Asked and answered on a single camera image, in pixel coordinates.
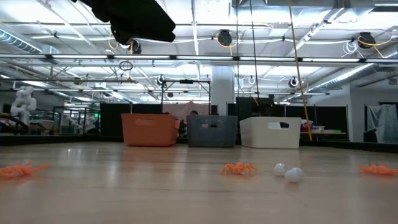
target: storage bin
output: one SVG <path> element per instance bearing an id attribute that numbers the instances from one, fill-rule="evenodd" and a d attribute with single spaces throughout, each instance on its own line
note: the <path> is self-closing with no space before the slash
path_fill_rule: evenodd
<path id="1" fill-rule="evenodd" d="M 301 118 L 252 117 L 244 119 L 240 121 L 242 145 L 255 148 L 298 149 L 300 125 Z"/>
<path id="2" fill-rule="evenodd" d="M 180 121 L 167 114 L 122 114 L 123 139 L 127 146 L 172 146 Z"/>
<path id="3" fill-rule="evenodd" d="M 237 116 L 188 116 L 188 145 L 190 147 L 234 147 Z"/>

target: orange toy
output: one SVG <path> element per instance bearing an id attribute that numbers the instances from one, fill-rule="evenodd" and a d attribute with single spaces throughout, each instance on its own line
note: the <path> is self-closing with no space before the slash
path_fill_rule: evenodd
<path id="1" fill-rule="evenodd" d="M 33 162 L 28 162 L 25 165 L 14 165 L 14 166 L 7 166 L 6 168 L 0 169 L 0 177 L 5 177 L 8 179 L 12 179 L 18 176 L 30 175 L 34 172 L 42 171 L 49 167 L 50 165 L 42 165 L 37 168 L 32 167 Z"/>
<path id="2" fill-rule="evenodd" d="M 371 164 L 370 166 L 363 167 L 359 165 L 359 169 L 365 174 L 376 174 L 376 175 L 389 175 L 392 176 L 394 174 L 398 174 L 398 169 L 391 169 L 381 162 L 379 162 L 379 166 Z"/>
<path id="3" fill-rule="evenodd" d="M 250 170 L 250 174 L 252 174 L 253 170 L 257 170 L 251 164 L 243 164 L 241 162 L 237 162 L 235 165 L 234 164 L 226 164 L 224 166 L 224 168 L 221 170 L 220 174 L 226 175 L 227 169 L 229 169 L 229 171 L 232 174 L 241 174 L 241 175 L 244 175 L 246 173 L 246 169 Z"/>

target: ping pong ball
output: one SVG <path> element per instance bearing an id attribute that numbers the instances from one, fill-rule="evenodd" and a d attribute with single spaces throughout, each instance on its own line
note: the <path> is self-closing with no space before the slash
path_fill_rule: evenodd
<path id="1" fill-rule="evenodd" d="M 293 168 L 285 173 L 285 178 L 290 183 L 300 182 L 302 176 L 303 176 L 303 171 L 300 168 Z"/>
<path id="2" fill-rule="evenodd" d="M 277 177 L 283 177 L 286 173 L 286 166 L 284 164 L 276 164 L 274 167 L 274 174 Z"/>

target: pillar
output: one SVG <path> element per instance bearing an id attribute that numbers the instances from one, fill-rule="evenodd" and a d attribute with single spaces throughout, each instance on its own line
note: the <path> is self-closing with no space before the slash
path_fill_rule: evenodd
<path id="1" fill-rule="evenodd" d="M 211 105 L 218 106 L 219 115 L 227 115 L 227 104 L 234 103 L 234 72 L 229 66 L 212 67 Z"/>

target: gray storage bin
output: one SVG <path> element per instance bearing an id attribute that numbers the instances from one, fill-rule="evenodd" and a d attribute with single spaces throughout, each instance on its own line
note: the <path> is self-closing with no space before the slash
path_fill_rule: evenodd
<path id="1" fill-rule="evenodd" d="M 234 147 L 237 116 L 188 116 L 188 145 L 190 147 Z"/>

